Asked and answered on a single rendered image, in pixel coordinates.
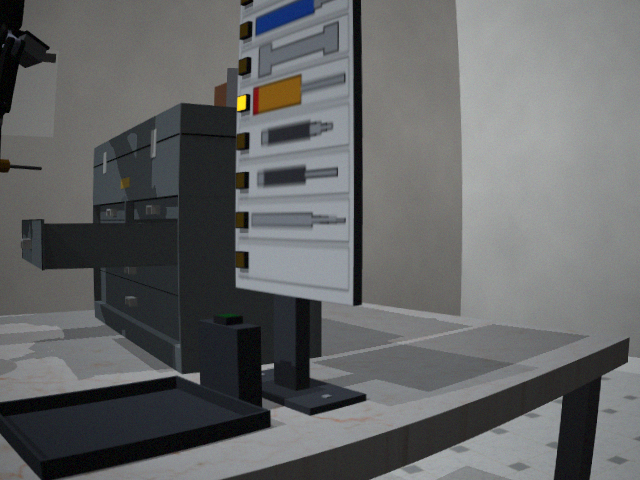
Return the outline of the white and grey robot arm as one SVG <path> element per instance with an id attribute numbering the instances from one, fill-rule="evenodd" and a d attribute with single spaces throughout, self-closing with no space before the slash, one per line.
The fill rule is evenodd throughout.
<path id="1" fill-rule="evenodd" d="M 39 40 L 32 33 L 27 31 L 21 31 L 19 29 L 15 29 L 16 35 L 15 37 L 18 39 L 25 40 L 25 47 L 20 57 L 19 64 L 24 68 L 42 63 L 42 60 L 45 56 L 47 50 L 49 50 L 49 46 Z"/>

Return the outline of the dark grey drawer chest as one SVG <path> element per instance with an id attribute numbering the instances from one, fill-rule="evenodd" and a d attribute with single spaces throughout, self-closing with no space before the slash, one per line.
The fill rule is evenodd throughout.
<path id="1" fill-rule="evenodd" d="M 93 268 L 95 317 L 181 374 L 216 314 L 261 326 L 274 363 L 274 294 L 235 287 L 236 110 L 180 103 L 94 148 L 93 223 L 22 220 L 24 260 Z"/>

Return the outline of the orange-handled screwdriver with red end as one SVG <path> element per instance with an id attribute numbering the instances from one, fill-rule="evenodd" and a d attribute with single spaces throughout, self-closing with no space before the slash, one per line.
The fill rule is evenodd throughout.
<path id="1" fill-rule="evenodd" d="M 17 169 L 31 169 L 31 170 L 42 170 L 42 167 L 34 167 L 34 166 L 21 166 L 21 165 L 10 165 L 9 160 L 0 159 L 0 172 L 8 172 L 10 168 Z"/>

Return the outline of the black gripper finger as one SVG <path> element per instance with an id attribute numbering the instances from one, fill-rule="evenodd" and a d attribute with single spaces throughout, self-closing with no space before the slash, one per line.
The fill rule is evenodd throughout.
<path id="1" fill-rule="evenodd" d="M 0 56 L 0 151 L 3 115 L 11 109 L 19 61 L 26 43 L 12 35 L 11 30 L 7 37 Z"/>

